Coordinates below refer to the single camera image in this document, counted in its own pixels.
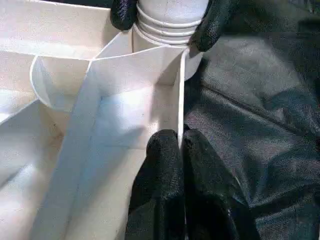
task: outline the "plastic compartment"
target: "plastic compartment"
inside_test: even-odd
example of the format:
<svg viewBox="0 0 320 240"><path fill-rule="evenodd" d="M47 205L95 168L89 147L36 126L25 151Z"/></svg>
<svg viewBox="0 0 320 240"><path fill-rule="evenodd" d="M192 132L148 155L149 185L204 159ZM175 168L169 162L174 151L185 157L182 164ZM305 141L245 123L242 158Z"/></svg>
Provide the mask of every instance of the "plastic compartment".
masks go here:
<svg viewBox="0 0 320 240"><path fill-rule="evenodd" d="M28 240L69 117L36 99L31 66L41 62L61 80L54 81L56 89L72 90L74 98L86 59L119 31L106 8L37 0L4 0L0 8L0 239Z"/></svg>
<svg viewBox="0 0 320 240"><path fill-rule="evenodd" d="M62 139L39 100L0 125L0 239L28 239Z"/></svg>
<svg viewBox="0 0 320 240"><path fill-rule="evenodd" d="M181 145L185 69L199 59L163 46L92 61L31 239L122 239L150 136L174 129Z"/></svg>

